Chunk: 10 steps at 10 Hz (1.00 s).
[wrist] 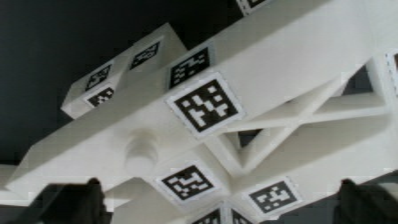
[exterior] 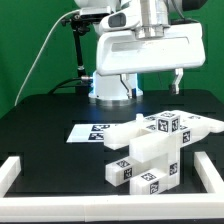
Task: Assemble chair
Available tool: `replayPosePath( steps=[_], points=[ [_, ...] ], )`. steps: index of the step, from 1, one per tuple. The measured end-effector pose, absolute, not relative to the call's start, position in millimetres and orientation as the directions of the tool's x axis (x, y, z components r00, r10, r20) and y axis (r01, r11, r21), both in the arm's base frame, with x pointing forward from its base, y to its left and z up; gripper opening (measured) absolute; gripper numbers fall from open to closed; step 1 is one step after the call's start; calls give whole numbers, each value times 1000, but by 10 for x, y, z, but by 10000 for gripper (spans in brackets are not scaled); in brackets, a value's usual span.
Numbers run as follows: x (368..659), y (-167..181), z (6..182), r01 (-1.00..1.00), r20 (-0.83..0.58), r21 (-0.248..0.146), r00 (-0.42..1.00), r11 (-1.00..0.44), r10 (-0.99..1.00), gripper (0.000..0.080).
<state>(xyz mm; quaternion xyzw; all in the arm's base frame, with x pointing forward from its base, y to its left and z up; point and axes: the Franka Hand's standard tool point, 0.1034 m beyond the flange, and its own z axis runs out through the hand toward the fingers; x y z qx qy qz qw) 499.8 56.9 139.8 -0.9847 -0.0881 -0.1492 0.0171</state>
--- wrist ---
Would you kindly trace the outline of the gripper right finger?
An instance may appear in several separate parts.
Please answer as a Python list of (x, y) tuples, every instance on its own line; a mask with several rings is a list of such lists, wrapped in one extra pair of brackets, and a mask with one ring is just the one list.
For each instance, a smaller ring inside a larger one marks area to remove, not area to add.
[(341, 181), (333, 224), (398, 224), (398, 200), (381, 185)]

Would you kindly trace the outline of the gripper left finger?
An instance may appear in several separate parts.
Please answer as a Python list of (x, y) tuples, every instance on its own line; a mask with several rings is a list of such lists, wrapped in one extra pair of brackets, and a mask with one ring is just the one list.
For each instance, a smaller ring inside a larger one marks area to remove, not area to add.
[(39, 194), (45, 211), (38, 224), (109, 224), (102, 183), (50, 184)]

